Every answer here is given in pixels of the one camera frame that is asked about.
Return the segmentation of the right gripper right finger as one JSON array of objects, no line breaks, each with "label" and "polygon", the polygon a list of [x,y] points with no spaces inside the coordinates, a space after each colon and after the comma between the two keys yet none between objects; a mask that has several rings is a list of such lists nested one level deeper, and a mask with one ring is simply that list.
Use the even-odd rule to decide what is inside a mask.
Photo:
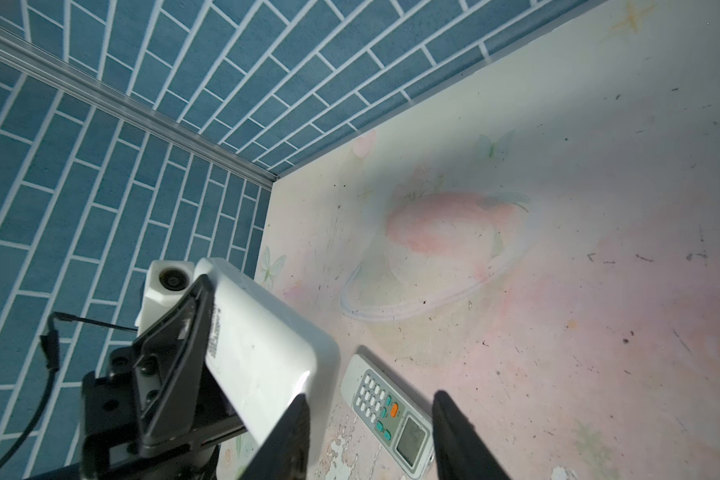
[{"label": "right gripper right finger", "polygon": [[510,476],[444,390],[434,395],[433,442],[440,480],[509,480]]}]

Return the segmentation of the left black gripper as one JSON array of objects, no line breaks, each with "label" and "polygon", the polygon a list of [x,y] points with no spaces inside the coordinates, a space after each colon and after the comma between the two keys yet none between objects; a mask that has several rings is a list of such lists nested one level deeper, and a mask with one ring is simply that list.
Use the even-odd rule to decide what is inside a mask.
[{"label": "left black gripper", "polygon": [[215,287],[203,274],[179,302],[83,379],[83,479],[213,479],[220,445],[246,428],[206,366]]}]

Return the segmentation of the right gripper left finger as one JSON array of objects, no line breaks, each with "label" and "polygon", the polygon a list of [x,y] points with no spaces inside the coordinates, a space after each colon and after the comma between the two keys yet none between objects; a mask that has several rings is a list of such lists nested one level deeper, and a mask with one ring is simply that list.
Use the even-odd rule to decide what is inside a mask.
[{"label": "right gripper left finger", "polygon": [[291,401],[240,479],[305,479],[310,434],[310,408],[306,395],[299,394]]}]

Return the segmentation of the white air conditioner remote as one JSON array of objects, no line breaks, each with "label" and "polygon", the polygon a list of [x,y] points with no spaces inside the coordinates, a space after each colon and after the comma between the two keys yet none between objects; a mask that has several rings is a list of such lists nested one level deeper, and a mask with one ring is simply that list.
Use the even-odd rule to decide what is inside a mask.
[{"label": "white air conditioner remote", "polygon": [[308,464],[318,463],[339,367],[335,340],[221,258],[195,267],[214,287],[205,363],[257,444],[298,395],[310,410]]}]

